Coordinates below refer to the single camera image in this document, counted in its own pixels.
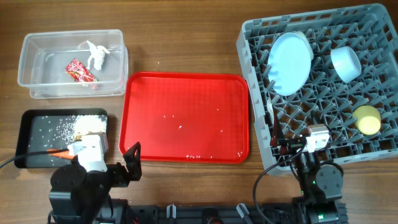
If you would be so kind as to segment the light blue bowl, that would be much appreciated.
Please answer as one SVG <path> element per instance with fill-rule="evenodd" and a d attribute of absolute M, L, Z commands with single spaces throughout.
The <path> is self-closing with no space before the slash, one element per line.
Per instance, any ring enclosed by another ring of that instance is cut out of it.
<path fill-rule="evenodd" d="M 333 49 L 330 52 L 333 67 L 339 78 L 349 83 L 360 76 L 361 63 L 355 51 L 348 46 Z"/>

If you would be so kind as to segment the yellow plastic cup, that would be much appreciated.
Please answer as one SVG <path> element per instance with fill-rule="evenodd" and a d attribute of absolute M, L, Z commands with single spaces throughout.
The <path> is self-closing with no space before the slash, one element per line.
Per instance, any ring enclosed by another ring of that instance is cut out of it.
<path fill-rule="evenodd" d="M 357 129 L 365 135 L 376 134 L 381 128 L 380 112 L 373 106 L 360 106 L 353 112 Z"/>

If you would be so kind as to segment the white tissue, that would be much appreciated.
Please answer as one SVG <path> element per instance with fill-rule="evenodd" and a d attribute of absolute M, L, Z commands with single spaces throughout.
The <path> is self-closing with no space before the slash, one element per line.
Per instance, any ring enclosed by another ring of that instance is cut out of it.
<path fill-rule="evenodd" d="M 90 51 L 90 56 L 87 60 L 87 69 L 89 70 L 91 68 L 91 61 L 94 60 L 93 67 L 96 70 L 101 70 L 104 63 L 105 55 L 109 54 L 110 51 L 102 45 L 93 44 L 89 40 L 87 40 L 86 43 L 88 44 Z"/>

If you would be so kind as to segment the orange carrot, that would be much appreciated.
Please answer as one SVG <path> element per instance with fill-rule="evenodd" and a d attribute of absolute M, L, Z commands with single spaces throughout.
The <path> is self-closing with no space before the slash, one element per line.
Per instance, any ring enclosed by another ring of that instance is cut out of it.
<path fill-rule="evenodd" d="M 59 157 L 61 159 L 73 160 L 75 155 L 71 155 L 68 149 L 47 149 L 47 152 L 53 157 Z"/>

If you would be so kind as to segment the red snack wrapper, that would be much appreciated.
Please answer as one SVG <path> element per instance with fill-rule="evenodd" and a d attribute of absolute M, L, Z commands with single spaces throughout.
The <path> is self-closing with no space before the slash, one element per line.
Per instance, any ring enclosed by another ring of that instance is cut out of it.
<path fill-rule="evenodd" d="M 93 90 L 98 89 L 97 78 L 76 58 L 66 66 L 65 71 L 75 82 L 90 86 Z"/>

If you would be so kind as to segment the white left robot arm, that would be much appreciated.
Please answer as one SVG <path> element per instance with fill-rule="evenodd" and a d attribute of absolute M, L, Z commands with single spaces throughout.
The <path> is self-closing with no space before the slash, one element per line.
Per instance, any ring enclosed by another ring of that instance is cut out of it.
<path fill-rule="evenodd" d="M 51 176 L 48 223 L 139 223 L 126 199 L 112 199 L 113 187 L 127 187 L 142 176 L 141 145 L 135 143 L 123 159 L 108 170 L 87 171 L 79 163 L 65 165 Z"/>

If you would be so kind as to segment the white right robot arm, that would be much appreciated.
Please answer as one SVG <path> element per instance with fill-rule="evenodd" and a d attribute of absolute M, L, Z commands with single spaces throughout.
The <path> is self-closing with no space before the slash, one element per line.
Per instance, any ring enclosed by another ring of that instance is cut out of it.
<path fill-rule="evenodd" d="M 292 201 L 296 222 L 344 223 L 337 203 L 342 198 L 343 169 L 333 161 L 320 162 L 318 158 L 318 152 L 328 145 L 330 131 L 325 124 L 310 125 L 307 131 L 297 139 L 288 139 L 274 117 L 271 146 L 290 156 L 302 191 L 302 196 Z"/>

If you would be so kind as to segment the mint green bowl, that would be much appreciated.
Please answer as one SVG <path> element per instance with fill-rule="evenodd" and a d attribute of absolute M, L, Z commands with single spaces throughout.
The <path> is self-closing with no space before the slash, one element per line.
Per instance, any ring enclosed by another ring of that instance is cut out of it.
<path fill-rule="evenodd" d="M 313 50 L 312 50 L 312 47 L 311 47 L 310 42 L 308 41 L 306 35 L 301 31 L 296 31 L 295 34 L 298 35 L 304 41 L 305 46 L 310 54 L 310 59 L 313 60 L 313 58 L 314 58 Z"/>

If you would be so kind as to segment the white plastic spoon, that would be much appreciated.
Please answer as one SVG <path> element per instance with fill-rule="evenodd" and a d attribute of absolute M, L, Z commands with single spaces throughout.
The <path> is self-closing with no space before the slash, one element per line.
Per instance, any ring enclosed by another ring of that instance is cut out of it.
<path fill-rule="evenodd" d="M 274 121 L 275 121 L 274 109 L 273 109 L 273 105 L 272 105 L 272 100 L 270 98 L 267 99 L 267 111 L 270 116 L 271 124 L 274 126 Z"/>

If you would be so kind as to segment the light blue plate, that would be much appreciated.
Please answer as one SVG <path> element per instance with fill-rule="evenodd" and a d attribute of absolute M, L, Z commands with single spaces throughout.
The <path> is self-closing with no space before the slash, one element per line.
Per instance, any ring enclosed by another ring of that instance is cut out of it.
<path fill-rule="evenodd" d="M 281 35 L 273 44 L 267 62 L 274 91 L 282 96 L 296 93 L 307 81 L 311 63 L 304 41 L 295 32 Z"/>

